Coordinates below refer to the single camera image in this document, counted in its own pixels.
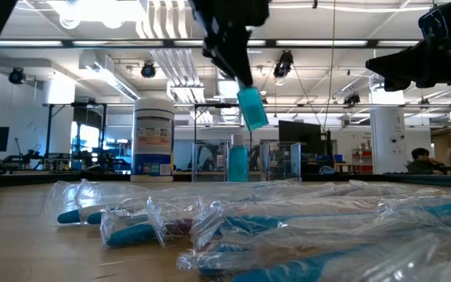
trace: ceiling pipe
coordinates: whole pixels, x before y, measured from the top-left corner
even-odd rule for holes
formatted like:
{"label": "ceiling pipe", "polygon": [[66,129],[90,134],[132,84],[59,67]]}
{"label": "ceiling pipe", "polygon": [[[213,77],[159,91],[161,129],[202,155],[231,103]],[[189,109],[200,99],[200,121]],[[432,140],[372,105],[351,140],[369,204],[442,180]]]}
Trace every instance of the ceiling pipe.
{"label": "ceiling pipe", "polygon": [[179,80],[176,77],[174,77],[172,72],[170,72],[168,65],[161,59],[160,54],[156,50],[150,50],[150,54],[160,65],[161,70],[163,70],[164,75],[166,75],[167,79],[170,80],[170,82],[172,82],[173,85],[178,85]]}
{"label": "ceiling pipe", "polygon": [[189,64],[189,69],[191,70],[194,85],[200,86],[200,77],[197,75],[196,67],[194,66],[194,60],[193,60],[193,51],[191,49],[186,49],[186,55],[187,55],[187,63]]}
{"label": "ceiling pipe", "polygon": [[175,34],[175,28],[173,27],[173,1],[164,0],[164,4],[166,6],[166,33],[168,33],[168,37],[170,38],[177,38],[177,34]]}
{"label": "ceiling pipe", "polygon": [[161,29],[161,2],[160,0],[153,0],[154,5],[154,33],[158,38],[164,38],[163,30]]}
{"label": "ceiling pipe", "polygon": [[168,61],[168,64],[172,68],[172,70],[177,74],[177,78],[181,81],[181,85],[186,85],[186,79],[184,78],[184,75],[181,72],[180,66],[176,63],[175,58],[173,56],[173,52],[171,50],[161,50],[163,54],[166,53],[165,60]]}
{"label": "ceiling pipe", "polygon": [[73,38],[73,36],[71,34],[69,34],[69,32],[65,31],[62,27],[60,27],[59,25],[54,23],[52,20],[50,20],[47,16],[45,16],[45,14],[42,11],[40,11],[39,9],[36,9],[36,7],[33,4],[31,4],[28,0],[22,0],[22,2],[25,5],[27,5],[27,7],[34,10],[43,20],[45,20],[49,25],[51,25],[53,28],[58,30],[58,32],[63,34],[66,38],[69,38],[69,39]]}
{"label": "ceiling pipe", "polygon": [[189,69],[189,66],[187,66],[186,60],[184,59],[184,55],[182,54],[182,50],[177,50],[177,64],[182,65],[184,67],[184,76],[187,77],[187,81],[191,83],[192,77],[191,77],[191,71]]}
{"label": "ceiling pipe", "polygon": [[177,0],[179,8],[179,34],[181,38],[188,38],[186,29],[186,4],[184,0]]}
{"label": "ceiling pipe", "polygon": [[147,6],[147,11],[142,18],[142,29],[149,39],[154,39],[153,29],[150,24],[150,7]]}
{"label": "ceiling pipe", "polygon": [[166,57],[166,55],[164,54],[164,51],[160,50],[160,51],[156,51],[156,52],[158,53],[160,60],[168,68],[168,72],[171,74],[171,76],[174,78],[174,80],[177,81],[177,83],[175,85],[184,85],[186,83],[186,80],[179,77],[177,70],[172,66],[172,63],[170,63],[171,60],[169,60]]}

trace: white pillar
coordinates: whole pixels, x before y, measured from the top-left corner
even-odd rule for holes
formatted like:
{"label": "white pillar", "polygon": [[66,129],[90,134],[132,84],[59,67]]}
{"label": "white pillar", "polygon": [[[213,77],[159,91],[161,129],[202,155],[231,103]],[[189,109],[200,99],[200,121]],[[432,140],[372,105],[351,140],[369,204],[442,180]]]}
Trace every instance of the white pillar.
{"label": "white pillar", "polygon": [[[47,103],[73,103],[76,85],[69,78],[55,78],[44,84]],[[73,121],[74,108],[55,106],[52,119],[52,133],[50,135],[50,153],[70,152],[70,126]]]}
{"label": "white pillar", "polygon": [[[370,84],[370,103],[403,104],[403,91],[385,92]],[[402,108],[373,108],[372,128],[373,173],[406,172],[407,152],[405,114]]]}

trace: man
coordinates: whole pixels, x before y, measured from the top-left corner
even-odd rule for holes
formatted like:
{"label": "man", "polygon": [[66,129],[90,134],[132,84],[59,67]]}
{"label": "man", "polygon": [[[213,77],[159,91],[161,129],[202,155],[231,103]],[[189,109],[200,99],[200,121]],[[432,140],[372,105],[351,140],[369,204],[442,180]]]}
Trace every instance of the man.
{"label": "man", "polygon": [[444,166],[444,164],[429,158],[428,150],[424,148],[417,148],[412,151],[412,158],[413,161],[406,166],[408,168],[408,172],[417,174],[445,175],[445,173],[440,171],[440,167]]}

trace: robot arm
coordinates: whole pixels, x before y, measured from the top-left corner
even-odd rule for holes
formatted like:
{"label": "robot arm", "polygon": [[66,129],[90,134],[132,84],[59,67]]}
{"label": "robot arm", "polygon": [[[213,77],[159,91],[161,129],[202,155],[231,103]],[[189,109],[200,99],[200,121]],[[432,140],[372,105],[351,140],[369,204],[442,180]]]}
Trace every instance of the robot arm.
{"label": "robot arm", "polygon": [[386,91],[436,83],[451,85],[451,2],[435,6],[419,19],[424,40],[399,53],[368,60],[366,67],[380,75]]}
{"label": "robot arm", "polygon": [[240,86],[253,85],[247,44],[251,32],[269,17],[269,0],[189,0],[204,33],[203,56]]}

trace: white container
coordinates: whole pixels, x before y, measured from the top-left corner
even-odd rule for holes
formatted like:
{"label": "white container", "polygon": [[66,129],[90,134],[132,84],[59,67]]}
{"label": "white container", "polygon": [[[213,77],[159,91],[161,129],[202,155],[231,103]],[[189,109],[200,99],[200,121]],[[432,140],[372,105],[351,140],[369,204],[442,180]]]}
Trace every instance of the white container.
{"label": "white container", "polygon": [[164,95],[134,103],[132,175],[134,183],[173,181],[174,105]]}

